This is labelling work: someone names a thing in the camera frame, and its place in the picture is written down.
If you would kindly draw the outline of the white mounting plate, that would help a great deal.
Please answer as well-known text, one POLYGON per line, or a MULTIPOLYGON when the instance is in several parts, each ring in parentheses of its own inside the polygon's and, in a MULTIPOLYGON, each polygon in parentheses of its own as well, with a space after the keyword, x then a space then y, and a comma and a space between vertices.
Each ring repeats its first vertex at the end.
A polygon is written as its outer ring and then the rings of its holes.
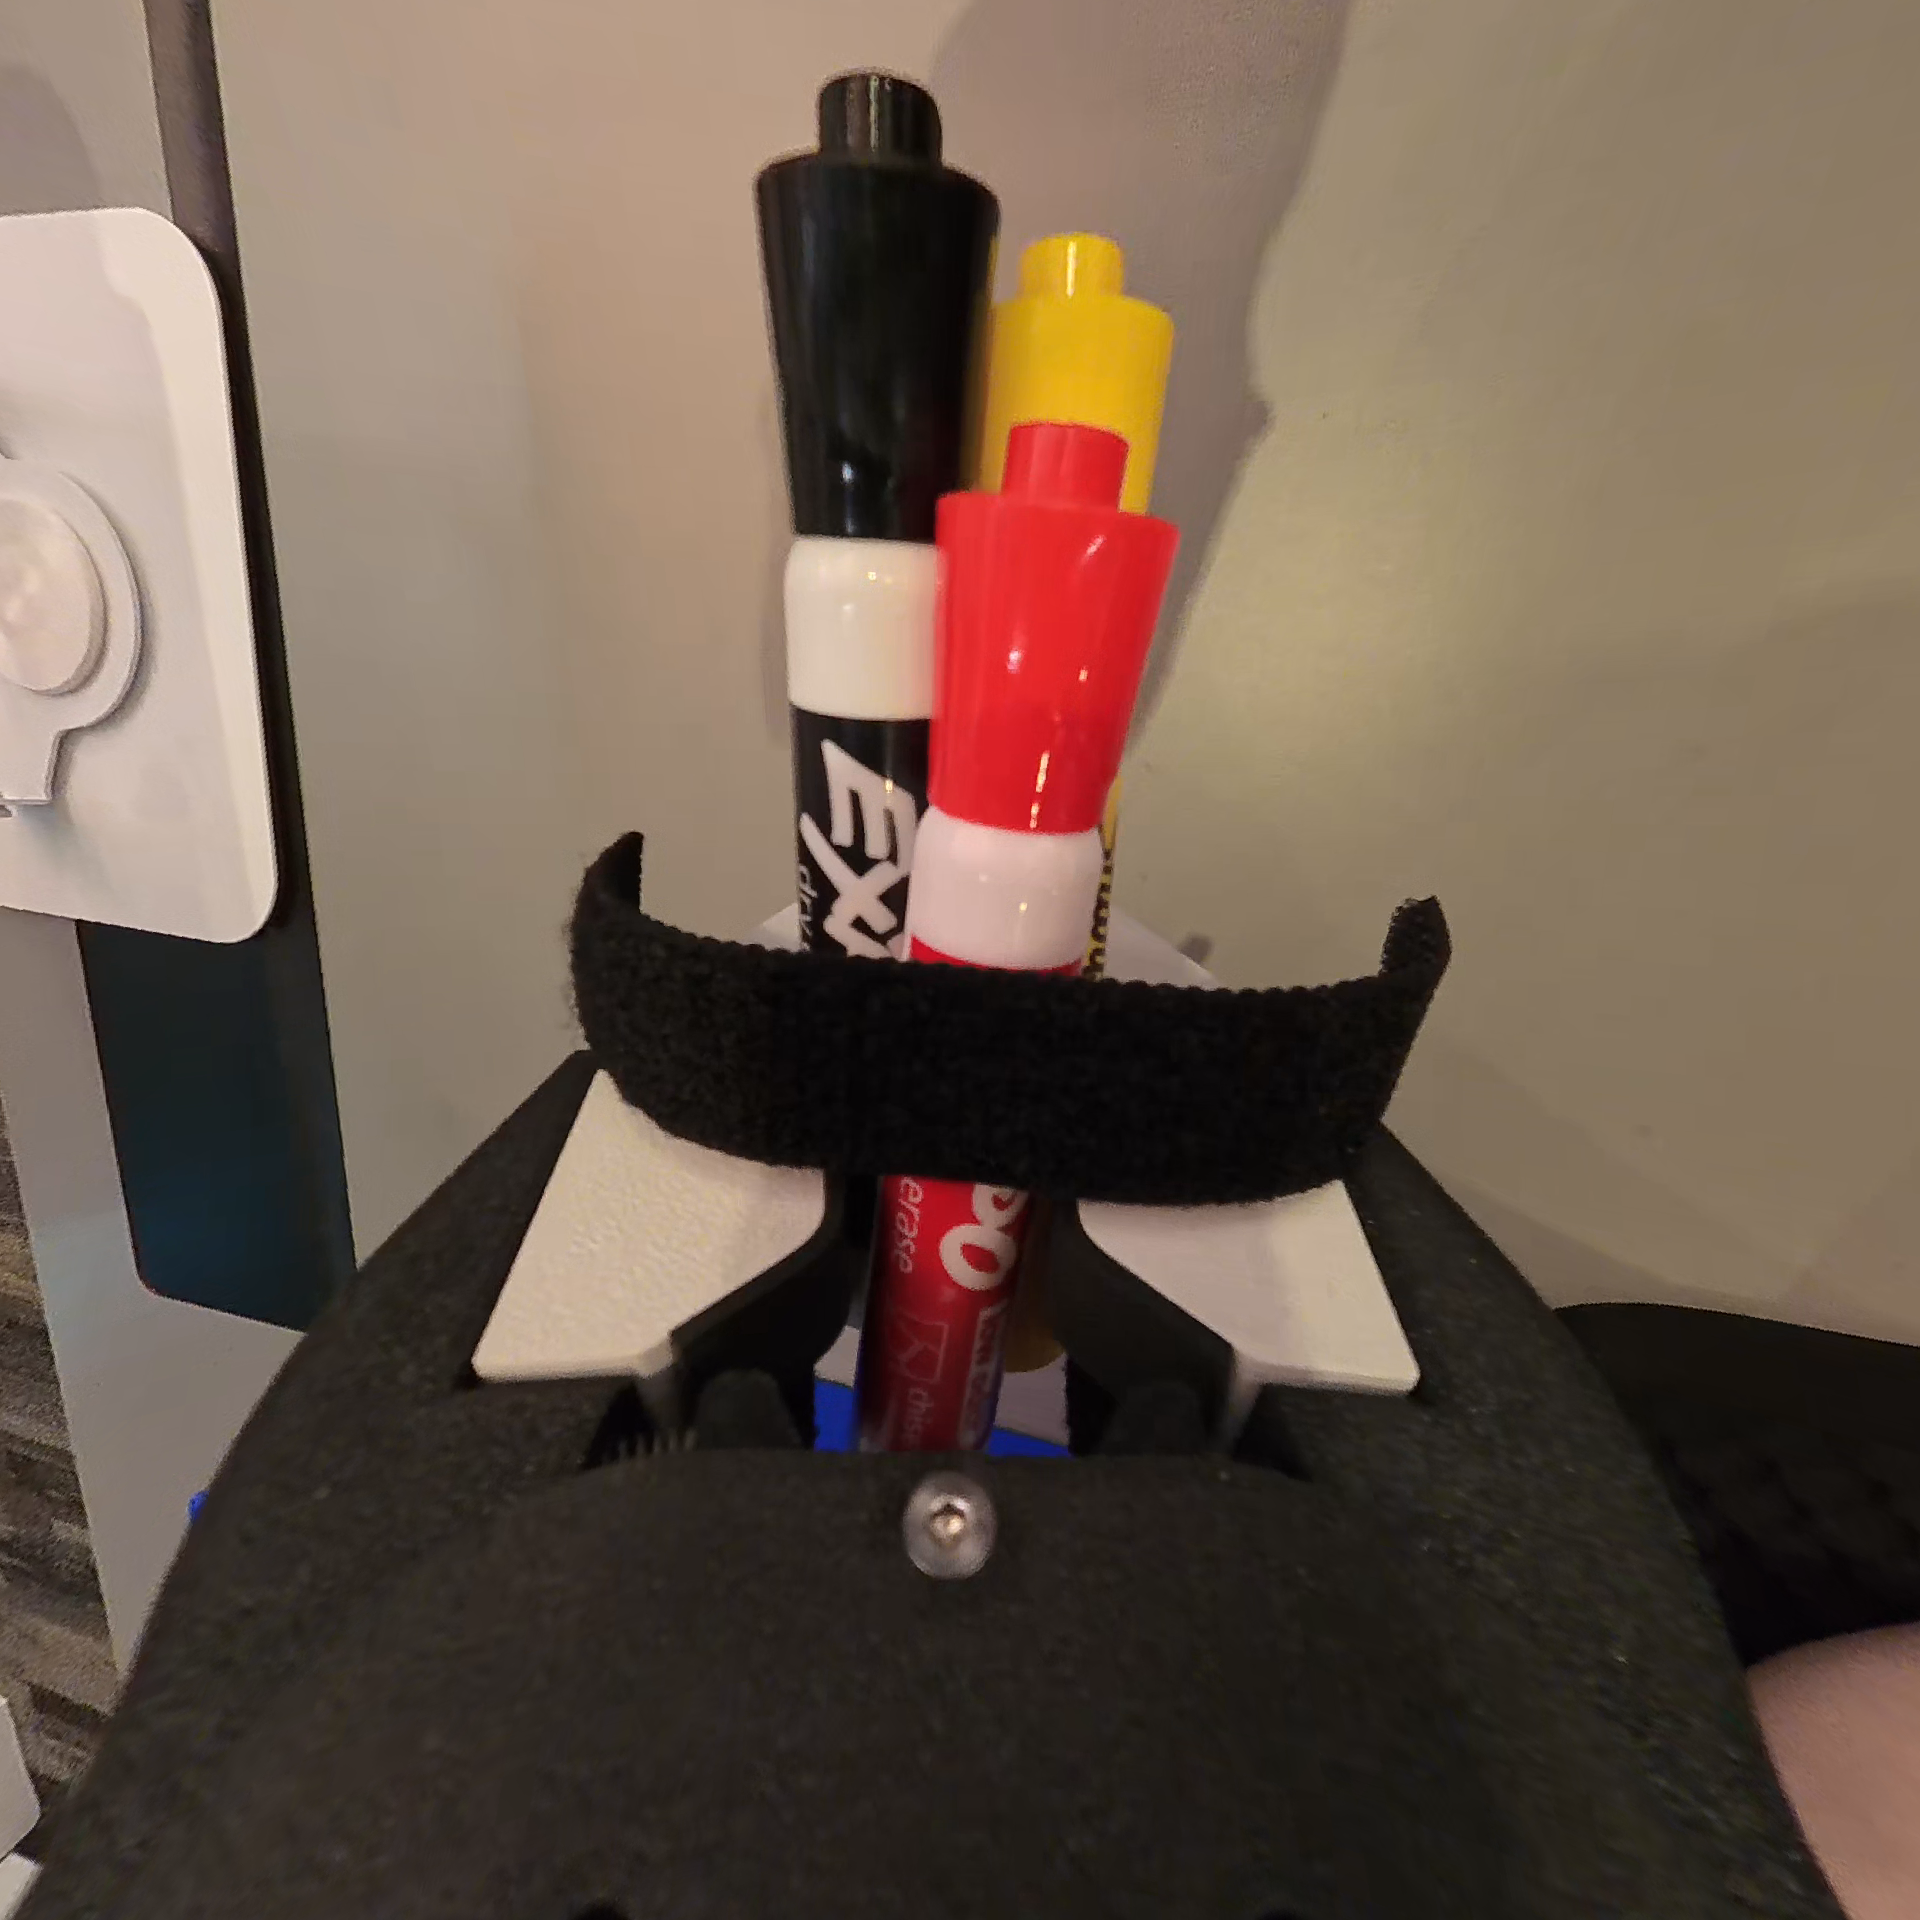
POLYGON ((224 311, 145 207, 2 222, 2 903, 241 943, 282 879, 224 311))

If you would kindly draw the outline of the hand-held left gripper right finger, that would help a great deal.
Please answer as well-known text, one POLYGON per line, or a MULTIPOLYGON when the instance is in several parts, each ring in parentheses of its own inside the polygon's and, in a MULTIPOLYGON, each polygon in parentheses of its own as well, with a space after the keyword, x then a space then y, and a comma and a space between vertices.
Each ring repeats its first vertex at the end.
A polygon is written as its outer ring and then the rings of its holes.
POLYGON ((1427 921, 1377 969, 1228 989, 1133 919, 1085 1014, 1054 1183, 1054 1334, 1076 1442, 1177 1388, 1237 1449, 1270 1386, 1403 1398, 1420 1381, 1349 1194, 1427 1017, 1427 921))

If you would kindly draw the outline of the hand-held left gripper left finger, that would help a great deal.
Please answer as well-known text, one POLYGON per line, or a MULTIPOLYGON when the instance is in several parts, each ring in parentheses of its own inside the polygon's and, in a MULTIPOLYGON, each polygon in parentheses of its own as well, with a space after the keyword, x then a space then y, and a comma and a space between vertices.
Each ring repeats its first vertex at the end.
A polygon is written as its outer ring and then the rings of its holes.
POLYGON ((804 1117, 796 950, 725 943, 640 901, 576 901, 572 988, 592 1076, 470 1354, 480 1386, 622 1381, 650 1427, 709 1382, 769 1377, 814 1427, 849 1316, 849 1194, 804 1117))

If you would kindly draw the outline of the dark panel with black edge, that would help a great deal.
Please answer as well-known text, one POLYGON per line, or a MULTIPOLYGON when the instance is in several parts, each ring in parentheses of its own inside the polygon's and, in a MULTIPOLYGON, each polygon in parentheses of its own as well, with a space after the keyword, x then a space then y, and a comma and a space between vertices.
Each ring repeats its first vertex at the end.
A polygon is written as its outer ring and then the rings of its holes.
POLYGON ((172 212, 224 311, 278 892, 241 943, 82 927, 81 962, 145 1287, 301 1331, 357 1259, 222 76, 210 4, 142 12, 172 212))

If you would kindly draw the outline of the yellow marker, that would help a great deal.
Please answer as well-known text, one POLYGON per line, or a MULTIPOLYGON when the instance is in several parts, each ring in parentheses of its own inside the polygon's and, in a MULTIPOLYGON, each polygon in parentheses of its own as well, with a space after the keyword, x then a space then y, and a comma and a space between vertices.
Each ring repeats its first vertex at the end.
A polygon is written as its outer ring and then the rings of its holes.
POLYGON ((1121 247, 1057 233, 1021 255, 1016 298, 993 314, 979 474, 961 559, 985 563, 962 593, 968 673, 1008 692, 1008 731, 981 734, 985 692, 962 701, 987 753, 970 794, 987 822, 1068 835, 1065 898, 1090 909, 1083 973, 1101 973, 1114 903, 1121 738, 1145 667, 1145 630, 1174 533, 1150 518, 1173 350, 1168 314, 1125 292, 1121 247))

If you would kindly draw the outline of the red dry erase marker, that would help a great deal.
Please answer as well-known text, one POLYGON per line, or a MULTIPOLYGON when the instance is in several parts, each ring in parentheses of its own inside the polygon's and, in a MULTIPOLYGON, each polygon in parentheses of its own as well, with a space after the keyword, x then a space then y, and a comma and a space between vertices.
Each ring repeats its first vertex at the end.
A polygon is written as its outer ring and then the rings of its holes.
MULTIPOLYGON (((1076 977, 1100 825, 1179 541, 1121 506, 1126 441, 1019 423, 998 491, 940 502, 929 809, 906 905, 912 964, 1076 977)), ((998 1403, 1030 1191, 880 1182, 854 1370, 865 1452, 979 1449, 998 1403)))

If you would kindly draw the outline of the person's left forearm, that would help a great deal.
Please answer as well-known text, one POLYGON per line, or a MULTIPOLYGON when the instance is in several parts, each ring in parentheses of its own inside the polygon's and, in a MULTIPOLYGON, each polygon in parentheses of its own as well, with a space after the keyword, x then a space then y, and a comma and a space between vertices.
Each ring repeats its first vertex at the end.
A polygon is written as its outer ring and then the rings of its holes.
POLYGON ((1746 1675, 1786 1798, 1838 1903, 1917 1915, 1917 1626, 1779 1653, 1746 1675))

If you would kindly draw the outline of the black dry erase marker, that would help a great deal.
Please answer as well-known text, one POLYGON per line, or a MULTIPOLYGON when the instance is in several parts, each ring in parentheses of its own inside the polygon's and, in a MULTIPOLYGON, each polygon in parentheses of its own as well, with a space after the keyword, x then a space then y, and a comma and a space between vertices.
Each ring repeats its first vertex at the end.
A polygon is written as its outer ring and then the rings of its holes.
POLYGON ((1002 205, 930 91, 833 77, 757 179, 793 541, 785 692, 801 943, 906 950, 929 805, 934 516, 968 483, 1002 205))

